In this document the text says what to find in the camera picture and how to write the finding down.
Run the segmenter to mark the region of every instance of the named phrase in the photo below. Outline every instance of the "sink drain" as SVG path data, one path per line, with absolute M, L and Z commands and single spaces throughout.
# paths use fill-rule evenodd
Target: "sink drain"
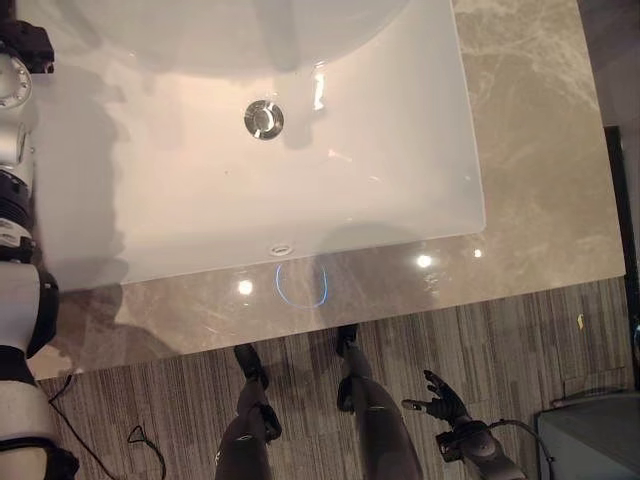
M 275 103 L 258 100 L 249 105 L 244 112 L 244 124 L 254 138 L 271 140 L 282 131 L 284 115 Z

